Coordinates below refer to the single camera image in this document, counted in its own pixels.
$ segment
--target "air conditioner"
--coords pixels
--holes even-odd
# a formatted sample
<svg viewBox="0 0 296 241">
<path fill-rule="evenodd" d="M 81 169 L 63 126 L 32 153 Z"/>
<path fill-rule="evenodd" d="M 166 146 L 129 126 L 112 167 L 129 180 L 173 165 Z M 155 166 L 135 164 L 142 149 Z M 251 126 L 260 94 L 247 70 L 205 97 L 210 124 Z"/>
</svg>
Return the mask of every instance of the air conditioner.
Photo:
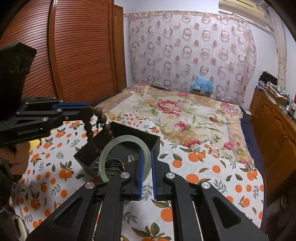
<svg viewBox="0 0 296 241">
<path fill-rule="evenodd" d="M 219 8 L 251 19 L 263 27 L 267 26 L 263 8 L 249 0 L 219 0 Z"/>
</svg>

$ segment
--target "bed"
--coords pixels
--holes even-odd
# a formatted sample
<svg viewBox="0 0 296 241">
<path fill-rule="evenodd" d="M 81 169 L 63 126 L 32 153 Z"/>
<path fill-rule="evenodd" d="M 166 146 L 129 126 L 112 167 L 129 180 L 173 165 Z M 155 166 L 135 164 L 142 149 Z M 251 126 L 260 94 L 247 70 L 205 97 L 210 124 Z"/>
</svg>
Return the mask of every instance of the bed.
<svg viewBox="0 0 296 241">
<path fill-rule="evenodd" d="M 193 183 L 209 181 L 255 225 L 263 226 L 262 159 L 239 106 L 141 84 L 99 106 L 109 121 L 159 135 L 159 159 L 172 172 Z M 65 122 L 30 152 L 27 173 L 12 190 L 16 214 L 29 231 L 85 182 L 95 181 L 73 157 L 84 144 L 83 123 Z M 174 240 L 170 202 L 153 200 L 151 175 L 143 183 L 142 200 L 125 203 L 122 236 L 125 241 Z"/>
</svg>

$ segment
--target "curtain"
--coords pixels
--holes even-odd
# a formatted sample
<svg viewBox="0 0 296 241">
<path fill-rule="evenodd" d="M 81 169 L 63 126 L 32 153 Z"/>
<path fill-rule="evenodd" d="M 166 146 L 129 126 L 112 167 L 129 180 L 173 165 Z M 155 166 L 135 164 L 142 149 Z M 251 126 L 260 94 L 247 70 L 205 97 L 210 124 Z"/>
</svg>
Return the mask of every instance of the curtain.
<svg viewBox="0 0 296 241">
<path fill-rule="evenodd" d="M 189 92 L 195 78 L 213 82 L 212 98 L 243 106 L 256 46 L 243 19 L 204 12 L 129 15 L 134 83 Z"/>
<path fill-rule="evenodd" d="M 275 33 L 275 41 L 279 58 L 278 85 L 285 89 L 287 72 L 287 44 L 284 26 L 281 18 L 272 7 L 268 7 L 268 13 Z"/>
</svg>

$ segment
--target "white wall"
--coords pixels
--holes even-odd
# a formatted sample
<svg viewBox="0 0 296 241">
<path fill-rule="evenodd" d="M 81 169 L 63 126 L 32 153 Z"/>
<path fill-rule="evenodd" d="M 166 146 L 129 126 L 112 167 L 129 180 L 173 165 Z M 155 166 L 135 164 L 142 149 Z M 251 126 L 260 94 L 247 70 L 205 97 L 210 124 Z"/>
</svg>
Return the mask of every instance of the white wall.
<svg viewBox="0 0 296 241">
<path fill-rule="evenodd" d="M 123 12 L 148 12 L 148 11 L 164 11 L 164 10 L 187 10 L 219 13 L 219 0 L 115 0 L 115 4 L 123 7 Z M 262 27 L 256 23 L 250 23 L 256 48 L 257 48 L 257 62 L 255 72 L 250 83 L 246 89 L 245 107 L 249 107 L 254 88 L 258 82 L 262 71 L 268 71 L 270 74 L 277 77 L 278 73 L 278 57 L 276 52 L 276 43 L 271 35 L 268 27 Z M 131 64 L 129 58 L 128 46 L 128 20 L 124 21 L 125 34 L 125 57 L 126 57 L 126 75 L 127 85 L 133 84 L 131 77 Z"/>
<path fill-rule="evenodd" d="M 287 76 L 286 76 L 286 92 L 294 100 L 296 92 L 296 42 L 290 31 L 284 25 L 287 43 Z"/>
</svg>

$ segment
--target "human hand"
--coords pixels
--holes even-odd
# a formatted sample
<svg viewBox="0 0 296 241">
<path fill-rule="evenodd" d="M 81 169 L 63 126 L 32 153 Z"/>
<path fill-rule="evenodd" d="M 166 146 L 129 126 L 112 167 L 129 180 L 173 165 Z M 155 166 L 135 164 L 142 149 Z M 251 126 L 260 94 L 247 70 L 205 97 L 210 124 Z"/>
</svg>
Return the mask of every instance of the human hand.
<svg viewBox="0 0 296 241">
<path fill-rule="evenodd" d="M 22 175 L 26 172 L 29 163 L 30 143 L 24 142 L 16 145 L 16 152 L 13 153 L 8 147 L 0 148 L 0 157 L 8 160 L 12 166 L 12 175 Z"/>
</svg>

